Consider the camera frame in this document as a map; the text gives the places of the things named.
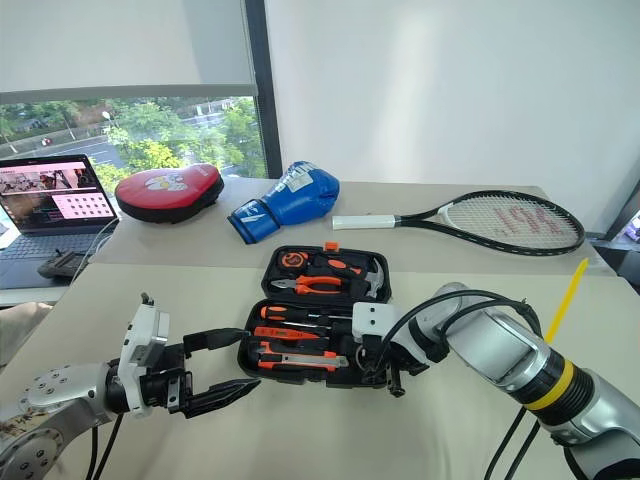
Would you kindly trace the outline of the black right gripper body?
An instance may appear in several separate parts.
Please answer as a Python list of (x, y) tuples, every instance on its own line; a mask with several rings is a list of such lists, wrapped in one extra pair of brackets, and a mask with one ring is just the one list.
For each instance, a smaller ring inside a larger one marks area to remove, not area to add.
[(356, 362), (361, 369), (385, 369), (386, 365), (398, 361), (392, 344), (383, 345), (383, 338), (364, 335), (356, 348)]

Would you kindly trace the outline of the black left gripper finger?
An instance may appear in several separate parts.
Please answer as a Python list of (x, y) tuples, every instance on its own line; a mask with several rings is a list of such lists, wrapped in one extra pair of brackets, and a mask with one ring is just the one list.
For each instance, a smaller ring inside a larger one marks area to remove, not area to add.
[(225, 408), (233, 402), (251, 393), (261, 383), (257, 378), (229, 380), (210, 386), (187, 398), (187, 418), (194, 418), (214, 410)]
[(249, 336), (249, 332), (239, 328), (220, 328), (185, 335), (183, 337), (183, 351), (185, 356), (200, 350), (217, 350)]

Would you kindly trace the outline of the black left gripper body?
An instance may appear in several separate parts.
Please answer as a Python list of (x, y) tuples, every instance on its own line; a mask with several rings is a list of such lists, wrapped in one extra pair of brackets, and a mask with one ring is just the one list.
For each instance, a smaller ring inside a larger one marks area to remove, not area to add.
[(184, 345), (163, 349), (157, 361), (140, 378), (142, 398), (149, 407), (163, 407), (170, 414), (188, 414), (193, 394), (192, 373), (185, 367)]

